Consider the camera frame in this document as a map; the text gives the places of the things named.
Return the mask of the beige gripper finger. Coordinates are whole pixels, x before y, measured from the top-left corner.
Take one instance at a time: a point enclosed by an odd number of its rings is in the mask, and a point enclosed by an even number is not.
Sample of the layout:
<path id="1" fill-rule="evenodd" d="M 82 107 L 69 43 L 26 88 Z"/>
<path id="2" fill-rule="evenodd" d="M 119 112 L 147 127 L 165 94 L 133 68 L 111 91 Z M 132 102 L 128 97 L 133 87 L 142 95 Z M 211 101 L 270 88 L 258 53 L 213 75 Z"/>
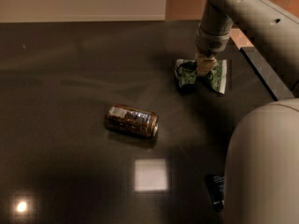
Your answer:
<path id="1" fill-rule="evenodd" d="M 199 77 L 205 77 L 217 62 L 217 59 L 214 56 L 208 57 L 204 54 L 197 54 L 195 60 L 197 63 L 197 76 Z"/>

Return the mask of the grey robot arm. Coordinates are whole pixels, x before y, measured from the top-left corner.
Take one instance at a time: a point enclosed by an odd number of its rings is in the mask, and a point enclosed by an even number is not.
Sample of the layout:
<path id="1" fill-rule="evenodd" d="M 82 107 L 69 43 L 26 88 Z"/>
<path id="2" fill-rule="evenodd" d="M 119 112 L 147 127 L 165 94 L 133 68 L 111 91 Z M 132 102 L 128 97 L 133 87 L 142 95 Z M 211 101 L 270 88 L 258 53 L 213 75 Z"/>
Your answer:
<path id="1" fill-rule="evenodd" d="M 196 47 L 216 55 L 238 24 L 292 94 L 298 92 L 298 19 L 269 0 L 206 0 Z M 299 224 L 299 112 L 292 97 L 236 126 L 224 172 L 223 224 Z"/>

